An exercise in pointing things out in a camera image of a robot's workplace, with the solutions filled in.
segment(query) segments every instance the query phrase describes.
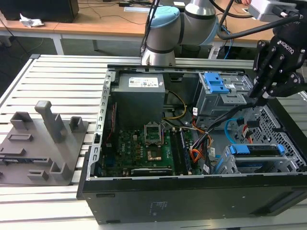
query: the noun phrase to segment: table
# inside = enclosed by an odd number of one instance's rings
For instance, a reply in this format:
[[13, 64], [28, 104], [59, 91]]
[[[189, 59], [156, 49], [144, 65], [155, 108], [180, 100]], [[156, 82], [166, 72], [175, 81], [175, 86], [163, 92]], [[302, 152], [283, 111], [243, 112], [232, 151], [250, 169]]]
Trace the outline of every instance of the table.
[[[208, 60], [177, 58], [178, 66], [252, 68], [249, 60]], [[107, 64], [139, 64], [137, 57], [93, 57], [93, 56], [53, 56], [41, 55], [39, 59], [29, 59], [11, 86], [0, 98], [0, 143], [10, 131], [10, 118], [16, 111], [25, 111], [32, 118], [38, 118], [34, 106], [38, 100], [50, 100], [52, 111], [61, 113], [63, 119], [73, 115], [90, 122], [83, 141], [82, 150], [70, 186], [31, 187], [0, 185], [0, 229], [3, 230], [143, 230], [143, 229], [225, 229], [263, 226], [264, 229], [279, 229], [280, 225], [295, 230], [299, 224], [307, 226], [307, 200], [276, 217], [234, 218], [198, 221], [176, 221], [139, 224], [116, 224], [98, 226], [87, 203], [78, 201], [76, 191], [80, 179], [85, 152], [92, 142], [96, 114], [102, 94]], [[285, 108], [304, 102], [296, 94], [282, 100]], [[294, 111], [303, 125], [307, 106], [299, 104], [300, 111]]]
[[[63, 55], [64, 51], [61, 44], [61, 39], [89, 39], [93, 40], [93, 49], [97, 50], [97, 40], [112, 40], [112, 41], [133, 41], [140, 42], [144, 35], [144, 24], [147, 18], [147, 13], [142, 12], [126, 12], [123, 7], [117, 4], [102, 5], [97, 7], [97, 4], [86, 4], [87, 0], [79, 0], [79, 14], [73, 23], [46, 23], [46, 26], [39, 28], [24, 27], [19, 21], [2, 20], [6, 26], [12, 31], [15, 36], [28, 37], [47, 37], [52, 38], [57, 50], [57, 54]], [[216, 0], [222, 8], [226, 8], [228, 1]], [[243, 5], [234, 4], [230, 12], [239, 14], [243, 12]], [[227, 27], [232, 33], [250, 29], [264, 23], [253, 19], [236, 19], [227, 17]], [[10, 36], [5, 27], [0, 24], [0, 35]], [[239, 47], [256, 47], [258, 40], [270, 40], [273, 36], [272, 30], [264, 31], [258, 34], [248, 35], [239, 39], [235, 39], [233, 46]], [[216, 58], [220, 47], [224, 41], [218, 37], [211, 43], [210, 58]]]

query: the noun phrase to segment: gripper logo text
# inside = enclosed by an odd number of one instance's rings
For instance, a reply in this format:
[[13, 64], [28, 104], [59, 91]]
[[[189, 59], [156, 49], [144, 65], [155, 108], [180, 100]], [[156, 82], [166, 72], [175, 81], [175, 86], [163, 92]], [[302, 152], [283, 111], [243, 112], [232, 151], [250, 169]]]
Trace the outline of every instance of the gripper logo text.
[[289, 53], [292, 55], [294, 53], [294, 50], [286, 43], [286, 42], [281, 42], [280, 43], [286, 50], [289, 51]]

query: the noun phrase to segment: motherboard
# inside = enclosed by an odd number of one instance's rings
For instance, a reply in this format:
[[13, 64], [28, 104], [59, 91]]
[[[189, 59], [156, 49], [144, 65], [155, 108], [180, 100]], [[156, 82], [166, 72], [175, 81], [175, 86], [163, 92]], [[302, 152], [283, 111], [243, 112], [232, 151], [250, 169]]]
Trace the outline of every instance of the motherboard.
[[189, 130], [162, 129], [149, 124], [144, 130], [120, 130], [115, 154], [102, 158], [105, 177], [200, 174], [190, 162]]

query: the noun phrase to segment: blue cable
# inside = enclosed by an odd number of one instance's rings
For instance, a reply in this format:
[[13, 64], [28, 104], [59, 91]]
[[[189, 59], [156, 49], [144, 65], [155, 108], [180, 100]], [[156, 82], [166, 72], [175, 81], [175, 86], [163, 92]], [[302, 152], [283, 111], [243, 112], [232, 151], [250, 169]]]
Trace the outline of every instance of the blue cable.
[[227, 139], [232, 143], [232, 144], [236, 144], [236, 142], [234, 140], [232, 140], [232, 138], [229, 136], [229, 133], [228, 133], [228, 124], [229, 122], [231, 121], [236, 121], [236, 118], [230, 118], [229, 120], [226, 121], [225, 123], [225, 127], [224, 127], [224, 131], [225, 131], [225, 135], [227, 137]]
[[[222, 29], [223, 29], [228, 35], [230, 34], [230, 32], [226, 29], [226, 27], [225, 27], [224, 25], [222, 26]], [[234, 43], [234, 40], [231, 39], [231, 40], [230, 40], [230, 46], [229, 46], [228, 52], [227, 52], [227, 54], [225, 55], [224, 59], [226, 59], [226, 58], [228, 57], [230, 48], [232, 47], [233, 43]]]

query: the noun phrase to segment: floor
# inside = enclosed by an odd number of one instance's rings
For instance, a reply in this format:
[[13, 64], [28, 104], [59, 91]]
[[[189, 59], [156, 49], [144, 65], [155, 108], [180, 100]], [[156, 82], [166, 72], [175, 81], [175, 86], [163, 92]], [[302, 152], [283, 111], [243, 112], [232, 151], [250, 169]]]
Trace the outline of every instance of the floor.
[[[17, 39], [30, 55], [57, 54], [52, 39], [31, 37], [18, 37]], [[29, 58], [16, 39], [11, 38], [11, 40], [11, 47], [0, 46], [0, 96]], [[100, 48], [98, 52], [93, 50], [91, 40], [63, 39], [62, 46], [66, 55], [137, 57], [140, 50], [140, 43], [138, 42], [98, 41], [98, 47]], [[184, 49], [178, 46], [175, 49], [175, 56], [207, 58], [209, 48], [204, 46], [198, 52], [198, 46], [184, 46]], [[251, 49], [233, 47], [228, 57], [230, 59], [253, 59], [253, 53], [254, 51]], [[219, 58], [224, 58], [224, 56], [225, 52], [221, 50]]]

